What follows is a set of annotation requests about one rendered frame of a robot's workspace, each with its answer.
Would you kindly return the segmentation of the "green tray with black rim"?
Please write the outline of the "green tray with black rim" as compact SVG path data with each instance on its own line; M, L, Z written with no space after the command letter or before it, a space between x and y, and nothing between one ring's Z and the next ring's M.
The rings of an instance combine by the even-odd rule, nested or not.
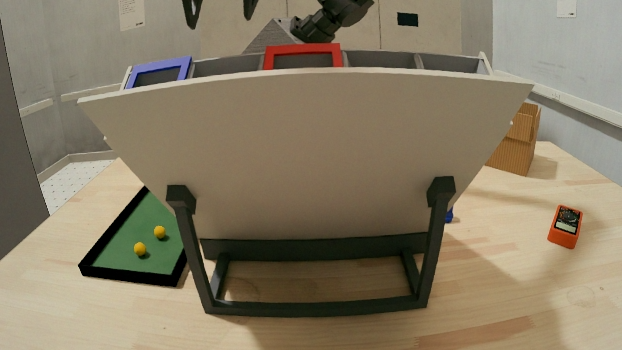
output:
M157 226L164 238L156 238ZM134 251L137 243L146 247L143 256ZM144 185L78 267L82 276L176 287L186 263L176 217Z

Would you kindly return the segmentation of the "yellow marble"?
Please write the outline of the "yellow marble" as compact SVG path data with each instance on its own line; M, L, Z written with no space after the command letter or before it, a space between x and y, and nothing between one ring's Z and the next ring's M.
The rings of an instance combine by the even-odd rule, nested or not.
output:
M157 226L154 230L154 234L157 238L161 239L164 238L166 231L162 226Z
M142 243L137 243L134 246L134 251L138 256L143 256L146 253L146 247Z

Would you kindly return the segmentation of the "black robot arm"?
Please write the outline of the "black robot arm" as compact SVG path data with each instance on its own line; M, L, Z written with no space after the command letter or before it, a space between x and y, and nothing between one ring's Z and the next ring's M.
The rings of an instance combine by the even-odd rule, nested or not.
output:
M323 9L314 15L309 14L304 20L294 16L290 22L290 33L306 44L332 43L341 26L346 28L359 22L375 3L373 0L317 1Z

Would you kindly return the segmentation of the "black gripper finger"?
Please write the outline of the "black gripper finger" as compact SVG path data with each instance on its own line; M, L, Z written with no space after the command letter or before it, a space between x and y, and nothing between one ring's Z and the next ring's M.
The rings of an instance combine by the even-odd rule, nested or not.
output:
M258 1L259 0L243 0L244 17L247 21L251 20Z
M203 0L182 0L187 26L192 30L196 28L202 1Z

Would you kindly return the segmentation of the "white curved cover panel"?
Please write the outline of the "white curved cover panel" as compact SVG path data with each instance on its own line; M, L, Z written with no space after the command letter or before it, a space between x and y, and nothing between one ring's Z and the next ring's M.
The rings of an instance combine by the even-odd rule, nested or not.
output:
M484 52L341 57L343 67L332 54L274 56L266 71L265 52L202 59L186 80L176 68L126 89L129 66L119 91L77 104L174 216L167 186L186 185L206 260L424 253L432 181L454 176L448 212L535 82L492 76Z

